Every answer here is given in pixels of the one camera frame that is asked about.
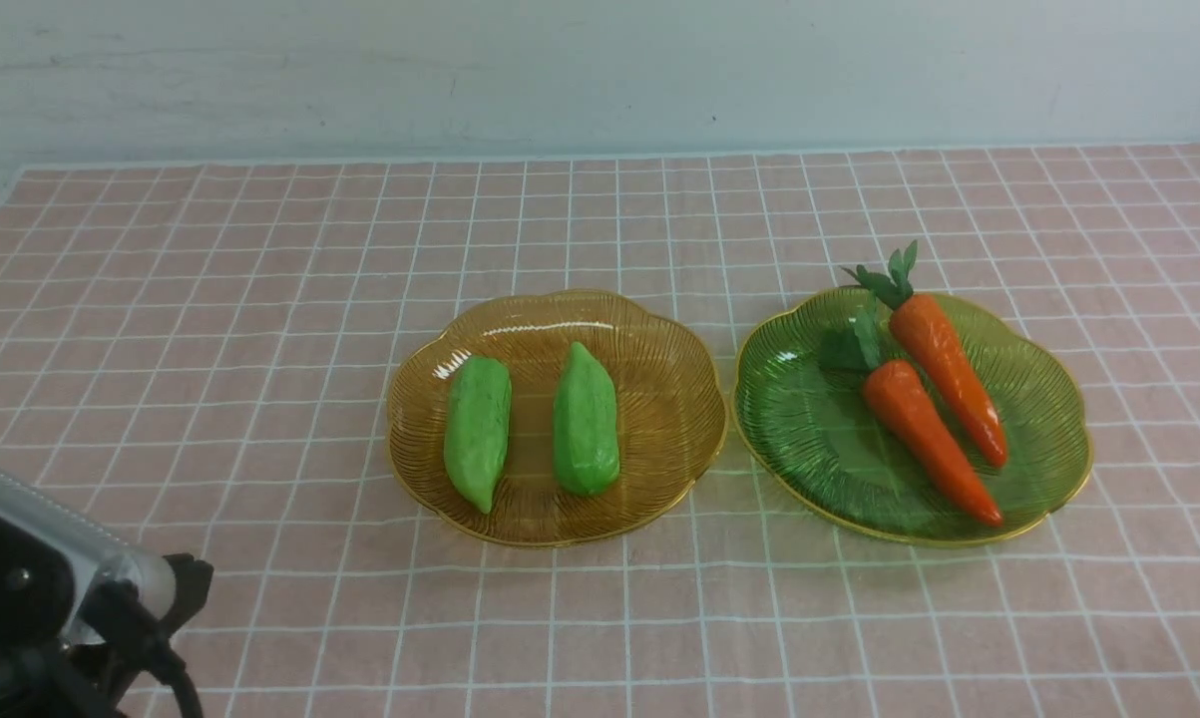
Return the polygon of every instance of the carrot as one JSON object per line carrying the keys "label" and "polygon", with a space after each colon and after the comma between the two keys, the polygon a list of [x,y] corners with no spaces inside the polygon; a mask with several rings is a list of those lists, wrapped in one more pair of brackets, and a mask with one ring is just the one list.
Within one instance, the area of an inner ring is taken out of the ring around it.
{"label": "carrot", "polygon": [[919,372],[905,359],[883,361],[872,310],[859,310],[852,321],[852,333],[858,345],[854,349],[859,349],[856,365],[869,371],[860,395],[870,412],[919,460],[932,485],[950,503],[988,527],[1002,526],[995,497],[942,423]]}
{"label": "carrot", "polygon": [[910,271],[918,253],[918,241],[911,243],[905,255],[893,251],[887,274],[869,271],[864,264],[856,265],[856,271],[845,269],[858,286],[892,309],[888,331],[928,373],[937,394],[955,412],[991,467],[1002,468],[1007,463],[1007,435],[1002,432],[995,403],[964,353],[955,324],[932,295],[914,294],[910,286]]}

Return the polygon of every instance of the scalloped plate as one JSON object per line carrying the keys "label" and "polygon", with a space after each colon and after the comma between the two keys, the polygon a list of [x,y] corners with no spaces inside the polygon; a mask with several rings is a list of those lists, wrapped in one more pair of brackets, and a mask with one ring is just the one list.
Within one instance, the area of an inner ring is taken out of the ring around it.
{"label": "scalloped plate", "polygon": [[[572,341],[604,363],[618,389],[622,475],[604,495],[563,491],[551,469],[554,388]],[[449,381],[472,354],[511,373],[511,437],[487,516],[444,469]],[[727,433],[710,353],[680,323],[611,292],[505,297],[473,306],[396,371],[386,396],[395,475],[427,509],[494,543],[568,545],[644,526],[709,468]]]}
{"label": "scalloped plate", "polygon": [[[787,490],[844,527],[946,546],[1020,535],[1079,493],[1091,473],[1092,448],[1073,377],[988,310],[936,294],[995,400],[1008,439],[1006,467],[989,467],[941,400],[937,409],[1004,522],[983,527],[938,495],[918,461],[860,400],[863,377],[818,367],[820,337],[846,327],[868,297],[856,287],[821,292],[756,327],[737,357],[737,427],[755,459]],[[883,327],[887,318],[881,309]],[[886,341],[888,359],[904,355],[890,337]],[[929,394],[936,396],[930,385]]]}

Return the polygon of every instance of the green vegetable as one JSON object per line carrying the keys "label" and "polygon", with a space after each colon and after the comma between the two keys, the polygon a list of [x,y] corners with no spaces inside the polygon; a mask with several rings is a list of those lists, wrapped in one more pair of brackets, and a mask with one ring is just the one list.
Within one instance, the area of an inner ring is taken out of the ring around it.
{"label": "green vegetable", "polygon": [[572,342],[554,394],[554,478],[569,493],[596,496],[622,473],[618,391],[586,346]]}
{"label": "green vegetable", "polygon": [[444,468],[481,514],[493,509],[511,419],[511,373],[498,359],[470,357],[449,388]]}

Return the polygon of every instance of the wall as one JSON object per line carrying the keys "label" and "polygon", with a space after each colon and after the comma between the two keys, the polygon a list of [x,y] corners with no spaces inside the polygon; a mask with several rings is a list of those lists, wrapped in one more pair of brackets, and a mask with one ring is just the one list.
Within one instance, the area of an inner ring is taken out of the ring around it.
{"label": "wall", "polygon": [[1200,0],[0,0],[0,164],[1200,139]]}

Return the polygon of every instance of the carrot leaves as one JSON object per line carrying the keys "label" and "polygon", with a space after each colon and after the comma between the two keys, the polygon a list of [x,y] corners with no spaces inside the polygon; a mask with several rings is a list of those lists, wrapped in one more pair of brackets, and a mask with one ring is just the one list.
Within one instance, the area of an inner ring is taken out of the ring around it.
{"label": "carrot leaves", "polygon": [[901,253],[900,250],[893,251],[888,258],[887,274],[869,271],[865,264],[856,265],[856,271],[850,268],[844,268],[842,271],[854,279],[858,286],[870,291],[870,294],[877,297],[878,301],[883,301],[890,309],[900,309],[906,300],[913,297],[914,289],[910,283],[910,271],[914,269],[918,258],[919,243],[911,241],[910,246],[906,246],[905,253]]}
{"label": "carrot leaves", "polygon": [[820,355],[822,367],[832,371],[870,373],[881,367],[883,349],[874,299],[856,310],[848,327],[826,333]]}

